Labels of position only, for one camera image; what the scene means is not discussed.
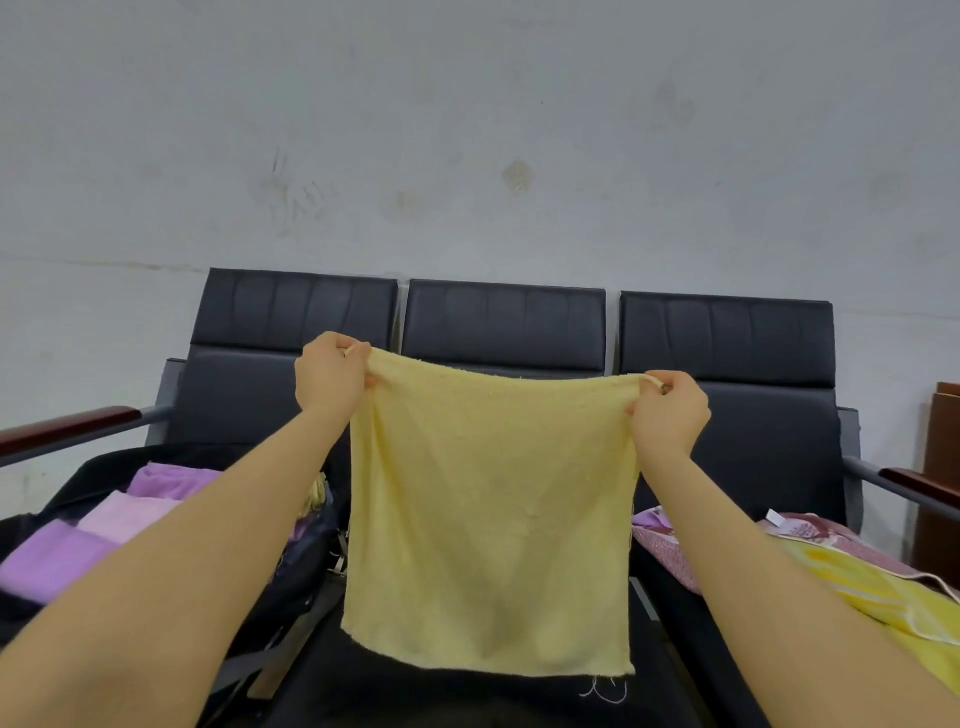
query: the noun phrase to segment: chair backrest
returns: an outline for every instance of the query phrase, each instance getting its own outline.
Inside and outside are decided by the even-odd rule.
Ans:
[[[167,442],[257,444],[293,419],[294,361],[324,331],[390,347],[397,283],[210,271]]]
[[[484,374],[602,376],[606,313],[603,290],[411,280],[401,352]]]
[[[693,457],[748,515],[846,522],[830,303],[623,293],[618,371],[651,369],[709,395]],[[636,508],[655,504],[641,479]]]

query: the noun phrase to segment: chair seat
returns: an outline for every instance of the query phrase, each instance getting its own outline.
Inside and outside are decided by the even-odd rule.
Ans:
[[[598,680],[592,692],[592,677],[521,678],[404,665],[355,643],[340,627],[341,607],[311,637],[264,726],[700,725],[632,590],[630,608],[636,675]]]
[[[717,723],[769,728],[704,599],[688,591],[637,544],[630,554],[630,575],[639,579],[653,602]]]

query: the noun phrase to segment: white label tag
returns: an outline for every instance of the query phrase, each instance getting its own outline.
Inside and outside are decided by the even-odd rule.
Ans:
[[[777,513],[777,511],[767,511],[767,521],[772,523],[777,528],[780,528],[784,523],[786,523],[786,518]]]

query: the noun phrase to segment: white wall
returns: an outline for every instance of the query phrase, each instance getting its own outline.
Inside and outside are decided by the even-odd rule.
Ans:
[[[6,0],[0,426],[150,401],[203,271],[266,267],[828,299],[865,455],[912,465],[958,197],[955,0]]]

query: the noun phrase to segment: wooden armrest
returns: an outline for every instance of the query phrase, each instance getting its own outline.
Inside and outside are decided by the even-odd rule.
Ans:
[[[915,493],[933,498],[951,508],[960,509],[960,492],[954,491],[946,485],[941,485],[925,475],[920,475],[905,468],[884,468],[879,472],[879,476],[885,477],[904,488],[909,488]]]
[[[136,422],[142,417],[143,413],[132,407],[102,407],[32,425],[0,430],[0,457],[16,455],[92,432]]]

